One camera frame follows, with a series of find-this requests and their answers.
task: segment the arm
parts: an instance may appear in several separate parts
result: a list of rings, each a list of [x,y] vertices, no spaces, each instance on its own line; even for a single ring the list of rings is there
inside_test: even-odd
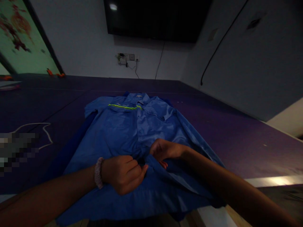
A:
[[[102,181],[120,195],[134,190],[143,181],[148,166],[140,167],[131,156],[104,160]],[[43,226],[63,213],[96,187],[95,166],[71,173],[34,188],[0,204],[2,226]]]
[[[163,159],[182,158],[252,226],[299,226],[258,189],[187,146],[157,139],[150,153],[164,168]]]

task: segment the hand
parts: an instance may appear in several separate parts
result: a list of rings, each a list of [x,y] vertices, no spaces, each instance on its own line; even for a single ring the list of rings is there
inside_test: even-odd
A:
[[[104,183],[113,186],[119,195],[125,195],[137,188],[143,181],[148,165],[143,167],[129,155],[104,160],[101,177]]]
[[[189,147],[178,143],[169,142],[164,139],[156,139],[152,144],[149,153],[162,165],[167,168],[168,164],[163,160],[166,158],[180,158]]]

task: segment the white wall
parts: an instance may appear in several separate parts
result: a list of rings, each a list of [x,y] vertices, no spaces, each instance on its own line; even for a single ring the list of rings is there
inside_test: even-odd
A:
[[[163,41],[109,35],[102,0],[31,3],[66,74],[137,78],[134,71],[118,65],[115,54],[122,52],[140,55],[140,78],[155,78]],[[190,45],[166,43],[157,79],[179,80],[190,49]]]
[[[4,66],[0,63],[0,75],[9,75],[9,72],[4,68]]]
[[[294,137],[303,135],[303,98],[270,119],[267,124]]]
[[[303,96],[303,13],[300,0],[249,0],[200,79],[214,48],[245,1],[214,0],[182,81],[267,121]],[[257,12],[266,16],[251,32]],[[221,33],[207,42],[211,30]]]

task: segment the shirt pocket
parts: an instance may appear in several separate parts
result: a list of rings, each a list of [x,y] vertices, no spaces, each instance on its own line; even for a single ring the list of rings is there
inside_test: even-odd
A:
[[[110,107],[105,121],[109,128],[129,128],[132,124],[132,110]]]
[[[163,126],[171,125],[171,122],[160,119],[157,115],[146,112],[146,119],[151,128],[161,128]]]

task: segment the forearm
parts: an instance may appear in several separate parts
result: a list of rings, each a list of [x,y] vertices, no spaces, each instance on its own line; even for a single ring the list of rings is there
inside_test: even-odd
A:
[[[299,226],[258,189],[198,152],[189,148],[181,157],[252,226]]]
[[[3,226],[43,226],[96,187],[94,166],[38,185],[0,206]]]

